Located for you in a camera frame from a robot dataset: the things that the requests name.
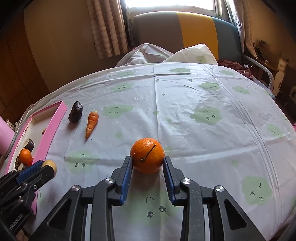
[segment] sliced eggplant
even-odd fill
[[[26,170],[27,168],[28,168],[28,167],[27,167],[25,164],[21,163],[17,170],[18,170],[18,171],[19,171],[19,170],[23,170],[23,171],[24,171],[24,170]]]
[[[25,149],[28,149],[29,152],[32,152],[32,150],[34,149],[34,142],[29,138],[29,139],[26,139],[23,147]]]
[[[18,171],[18,168],[20,166],[21,162],[20,162],[20,158],[19,156],[17,156],[16,160],[15,160],[15,169]]]
[[[72,123],[78,122],[82,117],[82,111],[83,111],[82,104],[79,101],[76,101],[72,106],[72,110],[69,114],[69,117],[68,117],[69,121]]]

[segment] pink cup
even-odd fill
[[[0,154],[3,156],[7,155],[9,148],[12,147],[14,135],[14,131],[0,117]]]

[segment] avocado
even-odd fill
[[[79,121],[82,117],[82,104],[79,101],[76,101],[72,107],[72,110],[69,114],[69,121],[72,123],[76,123],[77,121]]]

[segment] red cloth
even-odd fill
[[[237,62],[232,62],[232,61],[229,61],[229,60],[226,60],[226,59],[220,59],[218,61],[218,65],[224,66],[224,67],[227,67],[227,68],[234,69],[237,72],[239,72],[240,74],[242,74],[243,76],[245,76],[248,79],[254,81],[254,78],[255,77],[251,74],[251,70],[250,70],[249,67],[248,68],[245,68],[245,67],[241,66]]]

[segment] metal screw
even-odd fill
[[[77,191],[79,191],[79,189],[80,189],[80,187],[78,185],[74,185],[73,187],[71,187],[71,190],[73,192],[77,192]]]
[[[216,190],[218,192],[223,192],[224,191],[224,187],[222,187],[222,186],[216,186]]]
[[[105,183],[111,184],[113,182],[114,182],[114,180],[112,178],[110,178],[110,177],[105,179]]]
[[[190,184],[191,183],[191,180],[189,178],[183,178],[182,179],[182,183],[184,183],[184,184]]]

